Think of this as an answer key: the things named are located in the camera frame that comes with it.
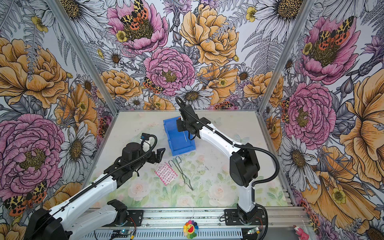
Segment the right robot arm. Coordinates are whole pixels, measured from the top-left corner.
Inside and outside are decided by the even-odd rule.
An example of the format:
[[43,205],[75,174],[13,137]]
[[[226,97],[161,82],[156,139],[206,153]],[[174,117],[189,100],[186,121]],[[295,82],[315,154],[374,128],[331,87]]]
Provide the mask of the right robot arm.
[[[229,159],[230,177],[239,186],[237,215],[244,225],[251,224],[258,210],[262,207],[255,200],[255,186],[274,180],[280,172],[280,163],[270,151],[241,144],[219,131],[208,119],[199,118],[190,104],[180,97],[176,98],[181,117],[177,120],[179,132],[187,131],[189,135],[198,137],[216,147]],[[261,166],[257,152],[268,155],[275,165],[274,173],[262,180],[257,180]]]

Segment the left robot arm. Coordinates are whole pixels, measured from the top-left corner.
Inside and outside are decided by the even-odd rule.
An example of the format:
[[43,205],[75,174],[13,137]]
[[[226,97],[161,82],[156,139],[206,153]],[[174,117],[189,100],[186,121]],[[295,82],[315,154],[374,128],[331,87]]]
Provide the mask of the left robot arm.
[[160,163],[165,149],[155,151],[158,139],[143,133],[140,143],[129,143],[122,155],[94,182],[68,200],[50,208],[39,209],[29,220],[26,240],[79,240],[96,229],[129,222],[129,212],[119,200],[111,200],[99,210],[86,211],[103,197],[121,187],[145,163]]

